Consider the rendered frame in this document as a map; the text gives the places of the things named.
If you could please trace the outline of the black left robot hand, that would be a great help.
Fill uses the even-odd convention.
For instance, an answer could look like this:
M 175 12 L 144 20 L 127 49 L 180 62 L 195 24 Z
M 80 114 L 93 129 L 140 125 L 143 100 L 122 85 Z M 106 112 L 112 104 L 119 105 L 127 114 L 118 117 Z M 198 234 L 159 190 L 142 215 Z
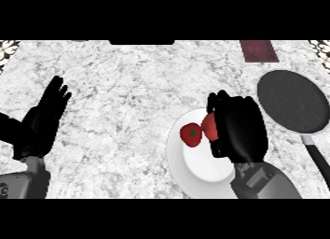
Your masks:
M 0 140 L 12 144 L 15 160 L 21 161 L 29 156 L 43 158 L 50 153 L 71 97 L 63 78 L 54 76 L 38 105 L 22 120 L 0 112 Z

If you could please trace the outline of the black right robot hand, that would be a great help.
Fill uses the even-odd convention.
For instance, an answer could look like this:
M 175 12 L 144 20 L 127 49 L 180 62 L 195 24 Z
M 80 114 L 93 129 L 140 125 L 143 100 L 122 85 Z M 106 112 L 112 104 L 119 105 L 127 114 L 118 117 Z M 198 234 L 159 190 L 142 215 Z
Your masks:
M 254 98 L 230 96 L 226 90 L 211 92 L 206 111 L 217 124 L 217 139 L 209 140 L 214 157 L 227 157 L 231 163 L 264 162 L 268 137 Z

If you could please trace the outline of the black frying pan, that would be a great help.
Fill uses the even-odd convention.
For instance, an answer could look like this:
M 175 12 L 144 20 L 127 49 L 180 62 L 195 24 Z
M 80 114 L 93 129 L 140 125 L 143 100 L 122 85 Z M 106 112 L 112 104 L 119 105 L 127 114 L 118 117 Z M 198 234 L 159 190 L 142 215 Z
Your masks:
M 271 120 L 299 134 L 330 191 L 330 165 L 313 140 L 330 123 L 330 104 L 320 87 L 299 73 L 273 70 L 258 80 L 258 102 Z

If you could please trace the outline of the white plate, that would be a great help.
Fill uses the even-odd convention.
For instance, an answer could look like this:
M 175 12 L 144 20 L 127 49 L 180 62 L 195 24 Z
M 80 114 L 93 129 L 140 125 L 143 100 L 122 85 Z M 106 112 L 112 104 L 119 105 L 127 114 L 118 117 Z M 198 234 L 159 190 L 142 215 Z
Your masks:
M 189 111 L 177 120 L 170 132 L 167 159 L 172 177 L 193 199 L 236 199 L 230 185 L 236 171 L 230 160 L 212 156 L 206 137 L 202 137 L 195 148 L 190 148 L 180 139 L 181 127 L 192 122 L 201 124 L 205 116 L 205 108 Z

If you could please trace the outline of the dark red flat board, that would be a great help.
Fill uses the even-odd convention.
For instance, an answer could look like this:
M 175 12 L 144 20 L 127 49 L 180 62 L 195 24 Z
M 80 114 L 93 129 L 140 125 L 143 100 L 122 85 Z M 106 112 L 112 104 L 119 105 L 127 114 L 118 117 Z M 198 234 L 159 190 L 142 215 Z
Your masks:
M 279 56 L 270 40 L 239 41 L 246 63 L 277 63 Z

